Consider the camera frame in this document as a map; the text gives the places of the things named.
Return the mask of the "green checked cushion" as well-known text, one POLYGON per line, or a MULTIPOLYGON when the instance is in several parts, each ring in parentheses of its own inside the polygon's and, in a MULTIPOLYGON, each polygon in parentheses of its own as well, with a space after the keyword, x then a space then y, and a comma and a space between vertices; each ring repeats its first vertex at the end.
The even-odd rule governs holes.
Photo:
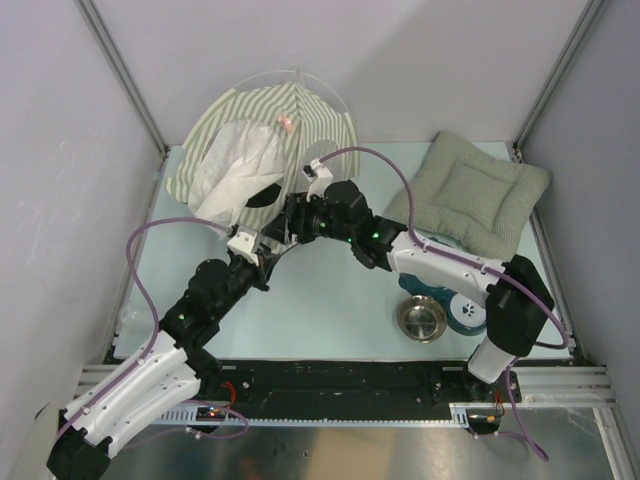
POLYGON ((449 237, 472 254, 511 260, 522 232, 552 174, 542 168, 499 160, 463 137, 441 131, 385 216, 417 230, 449 237), (409 215, 408 198, 414 215, 409 215))

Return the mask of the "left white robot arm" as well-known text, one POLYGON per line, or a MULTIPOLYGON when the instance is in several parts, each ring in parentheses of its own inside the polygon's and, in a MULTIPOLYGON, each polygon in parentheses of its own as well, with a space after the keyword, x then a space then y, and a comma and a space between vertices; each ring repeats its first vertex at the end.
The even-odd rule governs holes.
POLYGON ((240 255, 206 260, 139 352, 64 407, 47 467, 58 479, 98 479, 111 460, 154 420, 194 397, 221 389, 221 363, 205 346, 223 317, 251 289, 268 290, 278 262, 240 255))

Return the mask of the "striped green white pet tent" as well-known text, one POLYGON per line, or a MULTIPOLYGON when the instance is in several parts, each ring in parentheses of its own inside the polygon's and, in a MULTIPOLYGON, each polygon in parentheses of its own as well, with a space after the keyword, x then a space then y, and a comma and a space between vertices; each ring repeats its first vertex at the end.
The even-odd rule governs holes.
POLYGON ((253 115, 285 90, 265 88, 222 94, 203 113, 182 144, 184 157, 166 181, 167 192, 197 218, 231 227, 243 209, 265 207, 276 200, 277 184, 287 169, 282 145, 293 122, 276 115, 253 115))

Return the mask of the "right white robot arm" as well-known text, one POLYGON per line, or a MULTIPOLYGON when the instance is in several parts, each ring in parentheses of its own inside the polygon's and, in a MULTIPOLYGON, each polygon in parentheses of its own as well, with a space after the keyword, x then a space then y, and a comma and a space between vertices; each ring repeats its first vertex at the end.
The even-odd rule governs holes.
POLYGON ((520 255, 507 262, 474 257, 418 236, 408 226, 372 213, 351 181, 323 195, 292 194, 284 207, 285 237, 308 243, 318 237, 349 244, 366 268, 408 274, 450 289, 486 312, 486 337, 467 363, 464 393, 486 400, 516 359, 529 355, 554 300, 533 263, 520 255))

